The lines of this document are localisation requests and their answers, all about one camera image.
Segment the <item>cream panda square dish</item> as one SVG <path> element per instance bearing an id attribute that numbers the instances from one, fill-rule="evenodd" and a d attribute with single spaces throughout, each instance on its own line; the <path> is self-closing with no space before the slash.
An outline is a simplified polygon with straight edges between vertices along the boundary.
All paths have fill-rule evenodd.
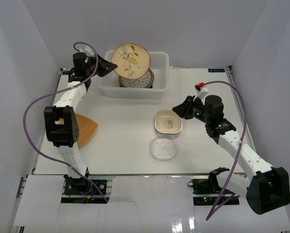
<path id="1" fill-rule="evenodd" d="M 182 130 L 182 119 L 172 110 L 161 110 L 155 114 L 155 129 L 163 134 L 176 134 Z"/>

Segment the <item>beige bird painted plate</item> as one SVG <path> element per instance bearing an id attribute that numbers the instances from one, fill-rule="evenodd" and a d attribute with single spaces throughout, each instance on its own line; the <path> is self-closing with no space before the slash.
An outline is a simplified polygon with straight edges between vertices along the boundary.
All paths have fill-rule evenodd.
<path id="1" fill-rule="evenodd" d="M 126 43 L 115 49 L 111 62 L 117 65 L 114 71 L 119 76 L 127 79 L 138 79 L 149 69 L 151 57 L 142 46 Z"/>

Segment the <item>floral patterned brown-rim plate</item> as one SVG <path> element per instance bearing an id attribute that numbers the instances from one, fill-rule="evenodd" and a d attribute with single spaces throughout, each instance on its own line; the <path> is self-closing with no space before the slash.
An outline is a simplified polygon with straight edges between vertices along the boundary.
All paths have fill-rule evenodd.
<path id="1" fill-rule="evenodd" d="M 119 76 L 120 87 L 127 88 L 152 88 L 154 83 L 154 73 L 149 68 L 146 73 L 138 79 L 129 79 Z"/>

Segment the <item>clear glass plate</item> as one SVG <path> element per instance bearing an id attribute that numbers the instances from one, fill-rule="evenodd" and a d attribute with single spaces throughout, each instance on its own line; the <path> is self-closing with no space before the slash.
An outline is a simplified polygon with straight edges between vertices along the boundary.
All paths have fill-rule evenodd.
<path id="1" fill-rule="evenodd" d="M 160 134 L 151 139 L 150 153 L 157 161 L 171 161 L 178 155 L 178 151 L 177 142 L 172 135 Z"/>

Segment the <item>woven bamboo fan tray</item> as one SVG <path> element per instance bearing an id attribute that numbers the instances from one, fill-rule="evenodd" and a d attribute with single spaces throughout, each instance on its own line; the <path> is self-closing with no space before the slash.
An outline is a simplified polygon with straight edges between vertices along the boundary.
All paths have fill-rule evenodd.
<path id="1" fill-rule="evenodd" d="M 75 116 L 79 127 L 77 144 L 78 147 L 82 147 L 92 139 L 98 129 L 98 124 L 84 115 L 75 114 Z"/>

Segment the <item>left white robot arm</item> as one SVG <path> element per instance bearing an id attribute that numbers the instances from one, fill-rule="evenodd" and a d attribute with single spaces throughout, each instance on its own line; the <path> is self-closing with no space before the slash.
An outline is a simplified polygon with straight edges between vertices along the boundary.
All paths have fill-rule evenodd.
<path id="1" fill-rule="evenodd" d="M 68 72 L 68 87 L 60 90 L 61 98 L 44 109 L 47 140 L 60 152 L 62 164 L 68 168 L 66 180 L 74 180 L 75 188 L 82 194 L 92 188 L 89 169 L 79 152 L 80 129 L 75 109 L 91 86 L 95 75 L 104 77 L 117 68 L 98 54 L 88 56 L 85 52 L 73 55 L 74 67 Z M 103 118 L 109 132 L 98 140 L 94 150 L 87 155 L 97 155 L 98 174 L 141 175 L 156 174 L 153 166 L 145 162 L 145 133 L 152 129 L 149 122 L 157 103 L 150 98 L 122 98 L 103 102 L 89 99 L 87 107 Z"/>

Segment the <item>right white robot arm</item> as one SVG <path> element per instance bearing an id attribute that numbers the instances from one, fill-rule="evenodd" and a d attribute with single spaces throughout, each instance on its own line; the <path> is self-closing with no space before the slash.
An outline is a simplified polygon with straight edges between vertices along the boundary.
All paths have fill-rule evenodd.
<path id="1" fill-rule="evenodd" d="M 217 168 L 209 173 L 207 182 L 213 193 L 227 189 L 242 196 L 258 215 L 290 204 L 288 172 L 266 162 L 241 141 L 236 127 L 224 117 L 224 105 L 219 96 L 209 95 L 204 102 L 199 97 L 187 96 L 172 110 L 180 118 L 203 122 L 208 136 L 234 158 L 247 176 L 234 175 L 226 167 Z"/>

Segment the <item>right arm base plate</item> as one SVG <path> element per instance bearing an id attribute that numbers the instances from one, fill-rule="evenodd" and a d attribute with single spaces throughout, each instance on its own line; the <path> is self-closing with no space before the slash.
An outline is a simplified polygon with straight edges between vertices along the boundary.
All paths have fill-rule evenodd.
<path id="1" fill-rule="evenodd" d="M 220 167 L 210 172 L 204 178 L 191 179 L 187 185 L 193 189 L 194 206 L 211 206 L 215 203 L 222 189 L 217 181 L 213 179 L 220 173 L 228 172 L 230 169 Z"/>

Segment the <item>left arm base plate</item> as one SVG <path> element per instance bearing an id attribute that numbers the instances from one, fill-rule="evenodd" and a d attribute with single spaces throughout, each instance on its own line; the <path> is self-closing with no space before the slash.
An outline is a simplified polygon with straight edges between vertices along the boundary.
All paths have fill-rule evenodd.
<path id="1" fill-rule="evenodd" d="M 98 189 L 83 178 L 72 178 L 64 175 L 65 183 L 61 203 L 69 204 L 107 204 L 107 180 L 91 180 Z"/>

